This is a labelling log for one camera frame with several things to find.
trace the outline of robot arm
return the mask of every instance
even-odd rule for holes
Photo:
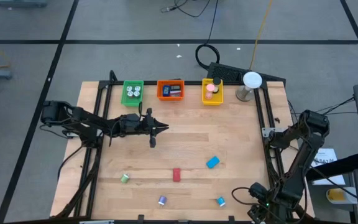
[[[268,217],[270,214],[267,210],[278,211],[280,207],[291,212],[296,210],[305,189],[305,175],[328,134],[327,117],[309,110],[302,112],[299,122],[284,132],[270,132],[269,137],[265,139],[268,150],[273,147],[286,149],[294,139],[302,138],[303,143],[290,169],[278,179],[274,188],[267,190],[259,183],[251,186],[249,193],[258,199],[260,205],[252,206],[248,215],[256,223],[266,218],[275,219],[275,217]]]
[[[45,101],[41,122],[49,127],[63,127],[62,133],[65,136],[78,135],[87,147],[94,147],[98,143],[98,137],[102,134],[110,138],[148,134],[150,135],[150,147],[155,147],[156,135],[169,127],[152,117],[151,108],[147,109],[146,115],[141,115],[141,108],[142,103],[139,105],[139,116],[125,114],[106,120],[64,101]]]

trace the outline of purple spool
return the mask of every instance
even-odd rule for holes
[[[159,203],[160,205],[165,205],[166,202],[167,202],[167,198],[164,197],[164,196],[161,196],[161,197],[160,197],[160,200],[158,201],[158,203]]]

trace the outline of wooden tabletop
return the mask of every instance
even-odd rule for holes
[[[98,82],[83,82],[77,105],[93,111]],[[98,175],[92,219],[135,220],[139,214],[147,220],[250,220],[247,205],[231,197],[232,189],[249,187],[254,182],[269,188],[265,157],[255,100],[241,102],[235,96],[238,86],[224,86],[224,103],[205,106],[201,102],[201,86],[186,86],[182,101],[160,101],[156,86],[144,86],[143,110],[152,108],[152,116],[169,124],[170,128],[156,137],[157,146],[149,148],[149,136],[127,136],[105,139]],[[280,119],[278,128],[292,125],[287,96],[282,82],[268,82],[273,116]],[[121,105],[122,86],[112,88],[108,119],[121,114],[138,113],[137,108]],[[269,126],[261,94],[265,125]],[[99,115],[103,112],[105,93]],[[79,139],[68,141],[65,157],[80,146]],[[291,143],[298,147],[296,141]],[[287,171],[296,151],[282,152]],[[51,215],[56,215],[78,189],[81,166],[85,156],[82,150],[62,169]],[[206,162],[213,156],[220,163],[213,169]],[[181,182],[172,181],[172,169],[181,168]],[[131,177],[122,184],[123,174]],[[158,204],[160,196],[167,203]],[[248,192],[237,192],[244,202],[256,202]],[[226,201],[224,207],[216,202]],[[83,200],[85,214],[88,191]],[[314,216],[308,197],[308,214]],[[304,198],[300,202],[304,207]]]

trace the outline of blue spool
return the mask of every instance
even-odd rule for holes
[[[226,204],[226,202],[224,201],[223,197],[219,197],[218,199],[216,199],[216,201],[218,202],[220,207],[222,207],[223,205]]]

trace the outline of pink cup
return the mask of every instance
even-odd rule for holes
[[[205,93],[205,98],[207,100],[211,100],[212,99],[212,91],[214,91],[215,86],[213,84],[208,84],[206,85],[206,93]]]

